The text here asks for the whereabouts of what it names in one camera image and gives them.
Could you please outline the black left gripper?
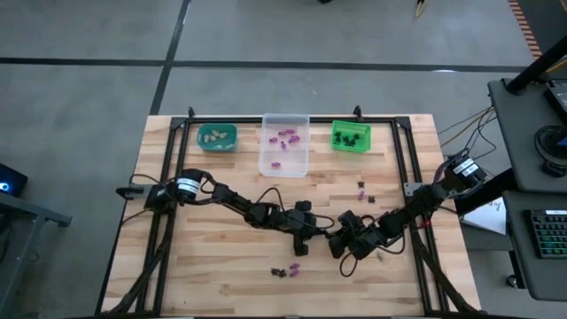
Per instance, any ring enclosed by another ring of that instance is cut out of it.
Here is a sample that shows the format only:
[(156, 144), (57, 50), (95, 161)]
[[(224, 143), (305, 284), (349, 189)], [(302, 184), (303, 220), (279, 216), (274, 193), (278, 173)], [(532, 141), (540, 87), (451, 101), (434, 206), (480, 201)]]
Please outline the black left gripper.
[(278, 229), (296, 234), (293, 236), (294, 254), (296, 256), (306, 256), (308, 255), (308, 246), (305, 243), (307, 238), (299, 234), (314, 235), (317, 232), (316, 217), (309, 212), (305, 212), (312, 209), (312, 203), (309, 200), (297, 201), (295, 209), (283, 212), (283, 219), (278, 225)]

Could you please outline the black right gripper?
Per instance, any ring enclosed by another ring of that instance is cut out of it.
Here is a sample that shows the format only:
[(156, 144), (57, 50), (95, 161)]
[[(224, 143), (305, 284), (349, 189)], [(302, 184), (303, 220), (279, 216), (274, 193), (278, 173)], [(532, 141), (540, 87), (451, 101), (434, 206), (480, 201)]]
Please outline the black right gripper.
[[(347, 210), (338, 217), (343, 227), (358, 227), (359, 217), (351, 210)], [(385, 235), (381, 229), (372, 223), (358, 233), (349, 242), (348, 248), (355, 259), (364, 259), (379, 246), (385, 244)], [(332, 236), (328, 240), (330, 253), (334, 259), (339, 259), (344, 253), (346, 246), (340, 236)]]

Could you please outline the clear plastic bin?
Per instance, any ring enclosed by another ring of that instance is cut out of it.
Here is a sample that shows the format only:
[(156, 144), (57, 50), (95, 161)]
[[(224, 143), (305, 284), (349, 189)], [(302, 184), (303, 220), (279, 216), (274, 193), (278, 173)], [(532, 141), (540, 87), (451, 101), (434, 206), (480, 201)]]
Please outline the clear plastic bin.
[[(295, 134), (279, 136), (279, 131), (291, 128)], [(309, 169), (310, 121), (306, 114), (265, 113), (262, 116), (260, 131), (259, 170), (264, 176), (303, 178)], [(291, 136), (299, 136), (297, 143), (288, 143)], [(277, 137), (278, 142), (271, 144), (269, 139)], [(287, 144), (282, 150), (280, 143)], [(280, 162), (281, 168), (271, 167), (271, 163)]]

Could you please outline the green plastic basket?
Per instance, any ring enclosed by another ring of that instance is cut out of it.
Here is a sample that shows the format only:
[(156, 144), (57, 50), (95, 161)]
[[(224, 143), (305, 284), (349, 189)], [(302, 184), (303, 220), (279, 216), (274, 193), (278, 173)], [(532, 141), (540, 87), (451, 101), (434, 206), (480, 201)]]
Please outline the green plastic basket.
[[(340, 131), (341, 137), (337, 138), (333, 136), (334, 131)], [(355, 147), (343, 147), (341, 145), (335, 145), (335, 139), (341, 139), (343, 142), (343, 137), (347, 136), (346, 131), (352, 131), (354, 134), (360, 134), (361, 138), (356, 141)], [(356, 152), (364, 153), (370, 149), (371, 146), (371, 126), (366, 124), (361, 124), (358, 122), (351, 121), (333, 121), (331, 126), (331, 138), (330, 138), (331, 148), (338, 151), (345, 152)]]

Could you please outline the teal plastic bin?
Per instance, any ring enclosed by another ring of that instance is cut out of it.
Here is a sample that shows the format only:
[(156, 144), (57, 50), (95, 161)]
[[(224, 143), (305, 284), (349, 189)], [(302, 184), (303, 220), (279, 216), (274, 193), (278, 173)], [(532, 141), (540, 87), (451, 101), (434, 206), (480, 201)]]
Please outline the teal plastic bin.
[[(212, 134), (212, 130), (217, 130), (219, 133), (228, 133), (225, 138), (219, 138)], [(209, 143), (204, 142), (204, 135), (209, 135)], [(236, 147), (227, 149), (226, 145), (236, 142)], [(237, 127), (230, 123), (206, 123), (198, 129), (197, 143), (205, 152), (234, 152), (237, 148)], [(223, 150), (216, 150), (215, 146), (221, 144), (224, 146)]]

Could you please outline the white paper sheet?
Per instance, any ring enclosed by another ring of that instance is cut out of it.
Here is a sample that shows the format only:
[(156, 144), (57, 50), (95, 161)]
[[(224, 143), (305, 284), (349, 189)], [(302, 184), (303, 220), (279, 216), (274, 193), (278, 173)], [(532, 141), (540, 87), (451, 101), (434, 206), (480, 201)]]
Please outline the white paper sheet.
[(466, 213), (462, 222), (505, 236), (507, 234), (507, 208), (503, 198), (494, 199)]

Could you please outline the grey desk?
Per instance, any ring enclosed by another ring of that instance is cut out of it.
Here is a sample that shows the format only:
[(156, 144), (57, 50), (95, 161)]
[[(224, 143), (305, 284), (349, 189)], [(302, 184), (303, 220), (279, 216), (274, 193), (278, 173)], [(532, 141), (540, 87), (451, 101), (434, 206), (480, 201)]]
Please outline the grey desk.
[(547, 87), (533, 84), (520, 95), (509, 93), (504, 81), (491, 81), (487, 87), (517, 188), (528, 192), (567, 193), (567, 176), (552, 177), (542, 172), (542, 158), (534, 146), (534, 136), (540, 128), (562, 124), (544, 98)]
[(506, 191), (507, 208), (517, 284), (536, 300), (567, 302), (567, 260), (540, 259), (527, 227), (526, 211), (531, 209), (567, 210), (567, 196)]

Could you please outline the black backlit keyboard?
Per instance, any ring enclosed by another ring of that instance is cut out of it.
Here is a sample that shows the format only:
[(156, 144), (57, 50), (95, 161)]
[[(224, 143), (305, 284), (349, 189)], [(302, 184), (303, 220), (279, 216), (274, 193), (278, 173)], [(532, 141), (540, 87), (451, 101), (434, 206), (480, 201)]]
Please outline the black backlit keyboard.
[(531, 209), (526, 217), (537, 256), (567, 260), (567, 210)]

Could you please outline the black round device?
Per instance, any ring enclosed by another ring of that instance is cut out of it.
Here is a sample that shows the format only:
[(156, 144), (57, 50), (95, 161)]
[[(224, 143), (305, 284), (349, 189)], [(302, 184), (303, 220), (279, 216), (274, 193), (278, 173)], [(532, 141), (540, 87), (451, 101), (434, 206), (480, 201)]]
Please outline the black round device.
[(542, 159), (542, 172), (554, 178), (567, 176), (567, 126), (542, 127), (535, 133), (533, 143)]

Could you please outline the black flat device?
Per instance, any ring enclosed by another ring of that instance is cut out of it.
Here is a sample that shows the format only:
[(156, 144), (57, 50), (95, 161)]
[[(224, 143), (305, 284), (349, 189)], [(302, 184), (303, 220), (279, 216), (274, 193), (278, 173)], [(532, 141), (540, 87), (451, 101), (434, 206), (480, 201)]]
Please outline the black flat device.
[(544, 98), (559, 120), (567, 125), (567, 86), (549, 84), (544, 92)]

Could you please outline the black diagonal pole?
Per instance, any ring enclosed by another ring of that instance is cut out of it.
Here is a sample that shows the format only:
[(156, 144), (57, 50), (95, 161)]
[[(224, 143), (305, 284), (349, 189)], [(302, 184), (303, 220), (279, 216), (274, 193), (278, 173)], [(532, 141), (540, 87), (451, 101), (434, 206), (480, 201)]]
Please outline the black diagonal pole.
[(558, 69), (565, 56), (567, 56), (567, 35), (548, 51), (545, 51), (513, 80), (504, 82), (506, 91), (515, 95), (521, 94), (530, 83), (536, 82), (543, 74)]

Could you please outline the grey metal stand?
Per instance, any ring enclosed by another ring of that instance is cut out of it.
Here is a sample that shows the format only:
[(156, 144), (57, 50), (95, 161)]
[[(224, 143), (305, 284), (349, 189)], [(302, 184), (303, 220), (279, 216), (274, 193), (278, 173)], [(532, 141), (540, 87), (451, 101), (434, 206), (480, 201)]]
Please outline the grey metal stand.
[(0, 193), (0, 214), (11, 220), (4, 242), (0, 234), (0, 319), (6, 319), (44, 223), (68, 227), (72, 217), (5, 193)]

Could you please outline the black box with blue light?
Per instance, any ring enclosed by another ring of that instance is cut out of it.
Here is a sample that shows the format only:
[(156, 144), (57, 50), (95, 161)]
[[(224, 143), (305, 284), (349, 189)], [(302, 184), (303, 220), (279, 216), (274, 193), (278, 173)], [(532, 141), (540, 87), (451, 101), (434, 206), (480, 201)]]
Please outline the black box with blue light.
[(27, 176), (0, 163), (0, 192), (19, 198), (27, 185)]

